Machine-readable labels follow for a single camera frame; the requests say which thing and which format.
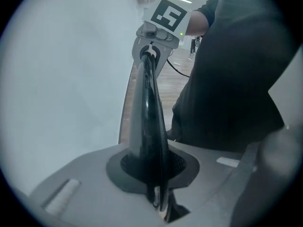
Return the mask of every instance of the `black cable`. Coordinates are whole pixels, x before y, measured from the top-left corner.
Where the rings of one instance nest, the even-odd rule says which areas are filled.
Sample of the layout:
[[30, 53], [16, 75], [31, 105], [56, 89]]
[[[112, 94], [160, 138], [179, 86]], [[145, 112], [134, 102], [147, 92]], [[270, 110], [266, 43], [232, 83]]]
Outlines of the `black cable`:
[[170, 63], [170, 61], [167, 59], [168, 64], [179, 74], [181, 74], [182, 76], [188, 77], [188, 75], [183, 74], [182, 72], [178, 71], [176, 68], [174, 68], [174, 66]]

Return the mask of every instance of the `distant person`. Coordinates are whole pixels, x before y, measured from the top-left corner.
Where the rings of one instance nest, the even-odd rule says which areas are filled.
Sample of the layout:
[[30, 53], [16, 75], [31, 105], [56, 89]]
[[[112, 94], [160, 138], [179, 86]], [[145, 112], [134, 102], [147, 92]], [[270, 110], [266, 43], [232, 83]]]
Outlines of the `distant person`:
[[284, 126], [268, 90], [299, 44], [273, 0], [208, 0], [191, 12], [186, 35], [203, 40], [172, 108], [170, 140], [243, 152]]
[[190, 46], [190, 54], [196, 53], [196, 39], [199, 38], [199, 36], [192, 36], [191, 37], [191, 46]]
[[202, 38], [202, 36], [198, 36], [196, 39], [196, 47], [200, 46], [200, 37]]

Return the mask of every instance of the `person's arm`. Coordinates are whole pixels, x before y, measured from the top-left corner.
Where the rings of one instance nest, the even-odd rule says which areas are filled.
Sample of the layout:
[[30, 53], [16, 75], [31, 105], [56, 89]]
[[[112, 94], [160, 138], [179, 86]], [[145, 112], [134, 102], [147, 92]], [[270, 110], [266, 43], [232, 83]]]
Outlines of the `person's arm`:
[[218, 0], [208, 0], [205, 5], [191, 12], [186, 35], [204, 35], [214, 22]]

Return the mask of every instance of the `glossy black object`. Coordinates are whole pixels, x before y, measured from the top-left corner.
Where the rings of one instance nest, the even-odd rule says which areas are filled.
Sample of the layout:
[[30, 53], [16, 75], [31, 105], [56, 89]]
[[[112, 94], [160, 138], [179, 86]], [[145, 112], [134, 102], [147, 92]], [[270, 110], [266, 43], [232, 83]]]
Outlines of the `glossy black object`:
[[110, 158], [107, 175], [123, 191], [145, 194], [156, 209], [164, 211], [171, 202], [170, 190], [188, 186], [200, 165], [192, 155], [168, 146], [155, 67], [155, 57], [143, 53], [134, 91], [129, 148]]

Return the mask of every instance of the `wooden floor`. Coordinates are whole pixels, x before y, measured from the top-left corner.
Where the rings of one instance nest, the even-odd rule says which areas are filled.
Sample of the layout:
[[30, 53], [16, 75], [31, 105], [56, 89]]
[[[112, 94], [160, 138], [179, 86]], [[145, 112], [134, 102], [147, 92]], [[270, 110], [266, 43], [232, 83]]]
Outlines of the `wooden floor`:
[[[174, 53], [169, 57], [169, 61], [178, 71], [185, 75], [190, 75], [190, 72], [194, 66], [195, 55], [189, 55], [189, 50], [175, 49]], [[133, 104], [136, 77], [137, 67], [134, 65], [126, 92], [119, 142], [128, 142], [129, 122]], [[171, 109], [187, 81], [187, 77], [178, 74], [173, 70], [172, 67], [170, 67], [168, 63], [165, 63], [160, 75], [157, 78], [166, 130], [171, 128], [171, 119], [173, 115]]]

